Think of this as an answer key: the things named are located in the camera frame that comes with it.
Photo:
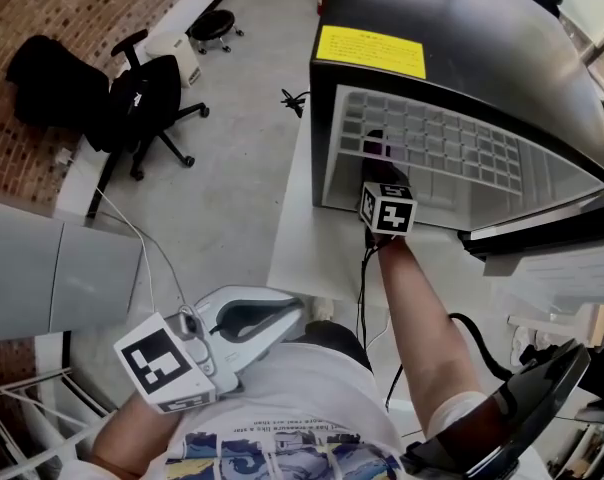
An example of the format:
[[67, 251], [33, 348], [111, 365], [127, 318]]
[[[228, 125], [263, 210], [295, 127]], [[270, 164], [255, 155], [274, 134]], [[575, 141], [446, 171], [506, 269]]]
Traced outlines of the person's white printed t-shirt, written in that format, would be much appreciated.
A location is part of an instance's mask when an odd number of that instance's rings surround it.
[[244, 391], [187, 411], [140, 480], [416, 480], [372, 373], [324, 347], [285, 343]]

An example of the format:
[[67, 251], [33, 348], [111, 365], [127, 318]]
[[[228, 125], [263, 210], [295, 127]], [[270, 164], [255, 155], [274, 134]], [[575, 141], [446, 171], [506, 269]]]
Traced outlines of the person's left forearm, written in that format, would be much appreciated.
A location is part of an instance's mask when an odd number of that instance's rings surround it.
[[160, 414], [133, 394], [98, 433], [89, 458], [121, 480], [138, 480], [169, 446], [182, 415]]

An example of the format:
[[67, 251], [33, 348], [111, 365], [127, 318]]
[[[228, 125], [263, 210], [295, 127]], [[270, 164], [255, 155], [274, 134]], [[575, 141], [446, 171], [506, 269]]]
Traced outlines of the purple cleaning cloth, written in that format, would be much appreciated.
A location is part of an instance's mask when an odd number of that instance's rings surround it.
[[379, 158], [386, 158], [388, 161], [391, 160], [391, 146], [382, 129], [374, 129], [367, 133], [363, 152]]

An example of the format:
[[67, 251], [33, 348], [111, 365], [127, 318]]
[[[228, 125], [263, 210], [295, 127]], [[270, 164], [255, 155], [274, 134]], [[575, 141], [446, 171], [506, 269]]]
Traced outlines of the small white appliance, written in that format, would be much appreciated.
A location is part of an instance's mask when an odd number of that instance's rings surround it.
[[186, 33], [168, 31], [155, 35], [146, 42], [145, 52], [150, 59], [173, 56], [183, 88], [191, 87], [201, 75], [196, 53]]

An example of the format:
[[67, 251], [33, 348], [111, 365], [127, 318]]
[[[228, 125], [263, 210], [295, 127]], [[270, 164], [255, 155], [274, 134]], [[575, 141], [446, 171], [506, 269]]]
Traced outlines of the black round stool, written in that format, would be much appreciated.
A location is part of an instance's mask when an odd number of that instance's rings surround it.
[[226, 44], [225, 37], [233, 31], [243, 37], [244, 31], [236, 24], [233, 12], [226, 9], [214, 9], [201, 14], [187, 29], [187, 36], [196, 45], [196, 51], [201, 55], [208, 53], [207, 45], [216, 42], [221, 50], [230, 53], [231, 48]]

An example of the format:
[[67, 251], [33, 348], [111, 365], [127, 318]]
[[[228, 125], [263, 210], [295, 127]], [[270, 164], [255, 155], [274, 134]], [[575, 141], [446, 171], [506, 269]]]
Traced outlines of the white metal rack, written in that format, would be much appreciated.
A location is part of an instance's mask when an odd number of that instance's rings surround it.
[[57, 480], [112, 412], [62, 368], [0, 386], [0, 480]]

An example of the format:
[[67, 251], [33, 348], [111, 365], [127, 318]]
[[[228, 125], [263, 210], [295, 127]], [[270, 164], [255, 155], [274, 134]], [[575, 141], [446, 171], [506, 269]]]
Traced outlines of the person's right forearm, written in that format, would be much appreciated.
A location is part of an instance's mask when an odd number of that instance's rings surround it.
[[481, 390], [467, 343], [403, 238], [378, 252], [383, 285], [411, 401], [423, 430], [436, 410]]

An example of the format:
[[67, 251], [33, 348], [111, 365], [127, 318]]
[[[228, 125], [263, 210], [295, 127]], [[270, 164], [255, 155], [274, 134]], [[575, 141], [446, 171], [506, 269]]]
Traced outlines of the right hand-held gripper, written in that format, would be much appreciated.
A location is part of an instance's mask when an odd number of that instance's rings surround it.
[[371, 235], [406, 237], [417, 201], [408, 177], [392, 163], [365, 158], [361, 168], [359, 216]]

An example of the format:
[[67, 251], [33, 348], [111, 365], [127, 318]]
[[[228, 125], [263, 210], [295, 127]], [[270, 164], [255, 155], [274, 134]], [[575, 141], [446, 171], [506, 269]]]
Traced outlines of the person's black shorts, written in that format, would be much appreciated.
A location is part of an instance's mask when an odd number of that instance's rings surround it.
[[304, 333], [295, 343], [311, 344], [337, 351], [350, 357], [372, 372], [365, 348], [348, 328], [331, 320], [313, 321], [305, 326]]

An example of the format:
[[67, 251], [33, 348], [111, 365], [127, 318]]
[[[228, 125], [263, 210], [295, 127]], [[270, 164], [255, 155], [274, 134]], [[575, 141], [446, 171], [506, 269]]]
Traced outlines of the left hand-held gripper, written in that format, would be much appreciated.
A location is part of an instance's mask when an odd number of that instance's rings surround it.
[[304, 316], [304, 303], [286, 292], [227, 285], [155, 313], [114, 349], [142, 399], [158, 413], [216, 403], [242, 391], [238, 373], [283, 341]]

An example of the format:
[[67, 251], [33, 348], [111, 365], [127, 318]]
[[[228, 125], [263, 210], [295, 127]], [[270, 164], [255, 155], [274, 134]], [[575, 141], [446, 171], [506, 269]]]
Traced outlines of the black mini fridge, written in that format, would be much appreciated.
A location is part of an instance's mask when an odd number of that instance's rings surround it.
[[312, 202], [359, 212], [365, 158], [339, 150], [345, 95], [395, 95], [518, 141], [523, 194], [392, 163], [414, 223], [454, 231], [493, 278], [552, 308], [604, 303], [604, 103], [532, 0], [326, 0], [311, 54]]

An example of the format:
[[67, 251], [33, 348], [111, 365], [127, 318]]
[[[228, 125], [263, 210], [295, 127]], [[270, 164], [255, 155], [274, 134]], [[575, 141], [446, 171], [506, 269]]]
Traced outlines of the white rectangular table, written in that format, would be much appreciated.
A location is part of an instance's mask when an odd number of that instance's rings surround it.
[[[311, 103], [304, 105], [271, 259], [267, 285], [336, 301], [354, 302], [360, 290], [364, 226], [352, 212], [312, 205]], [[486, 311], [491, 282], [484, 264], [457, 235], [416, 224], [408, 245], [450, 312]]]

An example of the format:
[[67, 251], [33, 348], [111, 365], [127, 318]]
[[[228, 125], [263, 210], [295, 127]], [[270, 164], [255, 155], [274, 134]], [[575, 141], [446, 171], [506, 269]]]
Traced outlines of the white plastic grid rack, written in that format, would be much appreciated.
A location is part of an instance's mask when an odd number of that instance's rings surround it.
[[347, 92], [339, 150], [388, 161], [363, 152], [365, 137], [374, 129], [387, 137], [389, 162], [523, 194], [517, 139], [485, 123], [395, 95]]

